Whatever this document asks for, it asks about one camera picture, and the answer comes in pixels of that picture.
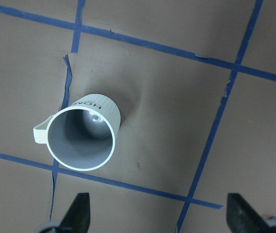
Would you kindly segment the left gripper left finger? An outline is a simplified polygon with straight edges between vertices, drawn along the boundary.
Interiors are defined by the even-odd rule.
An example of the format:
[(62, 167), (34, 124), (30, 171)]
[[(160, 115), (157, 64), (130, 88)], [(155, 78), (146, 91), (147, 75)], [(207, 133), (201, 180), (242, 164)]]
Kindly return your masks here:
[(62, 219), (60, 233), (87, 233), (90, 227), (89, 193), (78, 193)]

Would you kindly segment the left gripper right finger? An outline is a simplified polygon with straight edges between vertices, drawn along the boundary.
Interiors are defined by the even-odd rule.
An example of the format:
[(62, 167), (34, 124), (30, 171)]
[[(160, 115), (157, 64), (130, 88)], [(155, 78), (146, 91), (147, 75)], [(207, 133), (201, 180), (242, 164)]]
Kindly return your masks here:
[(227, 195), (226, 223), (232, 233), (273, 232), (273, 228), (238, 193)]

